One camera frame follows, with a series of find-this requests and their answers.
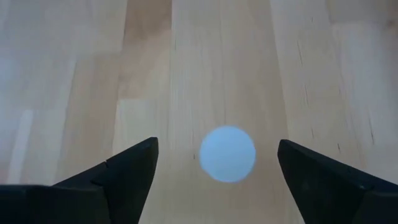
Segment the wooden floor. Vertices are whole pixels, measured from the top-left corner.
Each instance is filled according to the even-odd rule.
[[[398,184],[395,0],[0,0],[0,182],[54,184],[160,141],[141,223],[303,223],[291,139]],[[216,182],[207,132],[256,166]]]

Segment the light wooden surface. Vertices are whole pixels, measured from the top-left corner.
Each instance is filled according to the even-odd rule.
[[[141,223],[302,223],[282,138],[398,183],[397,23],[394,0],[0,0],[0,182],[157,136]],[[197,159],[224,124],[257,149],[238,184]]]

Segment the white ball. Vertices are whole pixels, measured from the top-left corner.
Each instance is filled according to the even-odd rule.
[[[215,180],[239,182],[250,173],[255,161],[253,141],[239,128],[216,128],[201,143],[200,165]]]

